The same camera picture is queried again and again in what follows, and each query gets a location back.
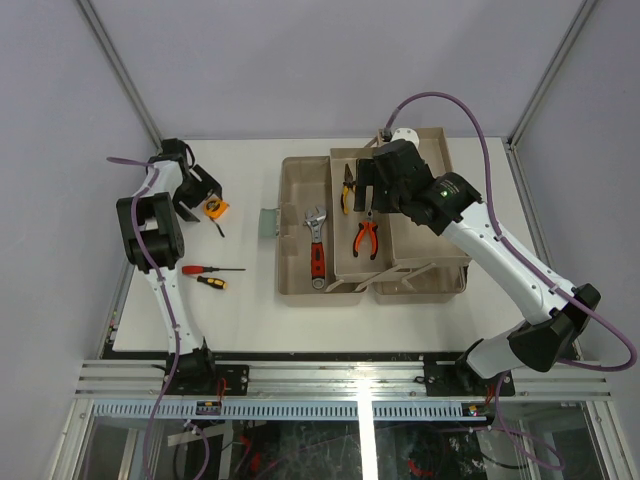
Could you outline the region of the yellow needle-nose pliers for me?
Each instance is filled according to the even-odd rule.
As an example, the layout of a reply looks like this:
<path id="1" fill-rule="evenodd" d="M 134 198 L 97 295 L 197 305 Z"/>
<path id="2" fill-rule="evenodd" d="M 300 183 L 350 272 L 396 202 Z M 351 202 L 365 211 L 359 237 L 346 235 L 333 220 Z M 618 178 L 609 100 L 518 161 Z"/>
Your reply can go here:
<path id="1" fill-rule="evenodd" d="M 351 167 L 348 163 L 344 166 L 344 176 L 342 184 L 342 193 L 340 197 L 340 206 L 342 213 L 348 215 L 355 205 L 356 182 Z"/>

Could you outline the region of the orange tape measure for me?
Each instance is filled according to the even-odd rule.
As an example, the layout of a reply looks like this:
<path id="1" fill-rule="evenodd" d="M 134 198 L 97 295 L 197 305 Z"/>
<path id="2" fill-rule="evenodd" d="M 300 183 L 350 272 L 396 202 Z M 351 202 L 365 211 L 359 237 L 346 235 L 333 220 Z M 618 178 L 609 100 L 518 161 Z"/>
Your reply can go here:
<path id="1" fill-rule="evenodd" d="M 229 209 L 229 204 L 220 198 L 212 198 L 207 200 L 203 205 L 203 211 L 206 217 L 216 226 L 220 236 L 225 237 L 225 234 L 219 224 L 219 219 Z"/>

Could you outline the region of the red-handled adjustable wrench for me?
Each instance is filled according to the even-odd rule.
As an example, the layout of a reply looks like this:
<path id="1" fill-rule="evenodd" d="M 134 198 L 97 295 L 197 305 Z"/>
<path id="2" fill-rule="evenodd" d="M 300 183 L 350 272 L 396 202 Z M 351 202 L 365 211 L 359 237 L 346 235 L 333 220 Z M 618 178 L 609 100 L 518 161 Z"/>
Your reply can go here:
<path id="1" fill-rule="evenodd" d="M 322 226 L 327 212 L 322 206 L 316 206 L 305 213 L 304 223 L 311 233 L 311 282 L 315 290 L 325 288 L 326 261 L 322 238 Z"/>

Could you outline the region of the red-handled long screwdriver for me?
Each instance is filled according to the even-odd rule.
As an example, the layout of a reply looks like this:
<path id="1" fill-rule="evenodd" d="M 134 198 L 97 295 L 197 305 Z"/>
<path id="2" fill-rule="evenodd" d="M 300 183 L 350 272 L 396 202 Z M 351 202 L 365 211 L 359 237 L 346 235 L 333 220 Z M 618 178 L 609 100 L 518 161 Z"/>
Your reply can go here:
<path id="1" fill-rule="evenodd" d="M 201 266 L 201 265 L 186 265 L 181 268 L 181 272 L 184 275 L 202 275 L 205 273 L 214 272 L 243 272 L 245 268 L 227 268 L 227 267 L 213 267 L 213 266 Z"/>

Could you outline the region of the grey-green toolbox latch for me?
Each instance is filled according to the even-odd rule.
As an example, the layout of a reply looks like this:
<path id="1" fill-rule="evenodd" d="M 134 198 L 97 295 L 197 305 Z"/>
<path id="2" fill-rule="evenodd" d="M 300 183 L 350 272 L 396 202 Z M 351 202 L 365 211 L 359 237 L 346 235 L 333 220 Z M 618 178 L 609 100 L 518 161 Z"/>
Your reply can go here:
<path id="1" fill-rule="evenodd" d="M 280 210 L 262 208 L 259 214 L 258 236 L 275 239 L 279 236 Z"/>

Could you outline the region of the beige toolbox with smoky lid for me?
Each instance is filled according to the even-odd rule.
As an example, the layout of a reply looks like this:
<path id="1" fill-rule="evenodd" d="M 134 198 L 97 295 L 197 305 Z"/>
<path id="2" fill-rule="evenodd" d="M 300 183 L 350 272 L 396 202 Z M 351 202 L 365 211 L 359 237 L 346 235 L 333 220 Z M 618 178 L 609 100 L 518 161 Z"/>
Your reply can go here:
<path id="1" fill-rule="evenodd" d="M 421 158 L 434 176 L 453 169 L 441 128 L 415 130 Z M 444 303 L 465 291 L 471 259 L 462 250 L 401 214 L 371 209 L 344 215 L 344 166 L 371 154 L 378 135 L 360 148 L 333 148 L 326 156 L 288 157 L 280 171 L 277 291 L 293 307 L 354 306 L 368 290 L 380 304 Z M 325 288 L 311 282 L 311 233 L 305 213 L 326 209 L 322 226 Z"/>

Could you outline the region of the yellow-black stubby screwdriver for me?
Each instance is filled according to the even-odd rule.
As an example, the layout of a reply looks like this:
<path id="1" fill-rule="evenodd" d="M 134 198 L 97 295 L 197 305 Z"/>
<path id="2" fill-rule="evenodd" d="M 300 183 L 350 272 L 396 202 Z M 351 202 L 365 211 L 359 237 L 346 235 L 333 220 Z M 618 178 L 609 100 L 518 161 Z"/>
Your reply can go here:
<path id="1" fill-rule="evenodd" d="M 197 276 L 196 281 L 216 290 L 225 290 L 227 288 L 227 282 L 220 278 Z"/>

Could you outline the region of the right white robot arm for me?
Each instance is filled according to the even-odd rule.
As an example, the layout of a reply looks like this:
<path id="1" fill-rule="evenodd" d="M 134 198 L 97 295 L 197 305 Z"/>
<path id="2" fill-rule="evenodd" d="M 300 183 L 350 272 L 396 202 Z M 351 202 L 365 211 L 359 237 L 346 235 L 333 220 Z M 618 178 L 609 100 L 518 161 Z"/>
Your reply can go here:
<path id="1" fill-rule="evenodd" d="M 394 140 L 356 162 L 355 208 L 401 213 L 469 255 L 511 298 L 523 320 L 474 343 L 456 369 L 458 387 L 478 394 L 521 366 L 549 371 L 588 324 L 600 292 L 555 274 L 510 233 L 490 222 L 481 194 L 462 176 L 434 176 L 415 144 Z"/>

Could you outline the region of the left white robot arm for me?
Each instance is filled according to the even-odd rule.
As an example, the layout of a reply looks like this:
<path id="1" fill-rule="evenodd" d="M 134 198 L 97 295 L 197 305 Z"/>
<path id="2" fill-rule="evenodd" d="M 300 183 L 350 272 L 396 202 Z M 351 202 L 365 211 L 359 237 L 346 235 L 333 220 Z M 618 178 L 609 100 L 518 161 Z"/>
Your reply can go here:
<path id="1" fill-rule="evenodd" d="M 196 222 L 193 210 L 222 197 L 222 186 L 195 163 L 191 147 L 172 138 L 146 162 L 110 157 L 111 163 L 141 166 L 141 187 L 116 202 L 124 250 L 154 293 L 168 338 L 164 388 L 169 395 L 213 394 L 219 371 L 204 335 L 183 298 L 179 261 L 185 242 L 180 222 Z"/>

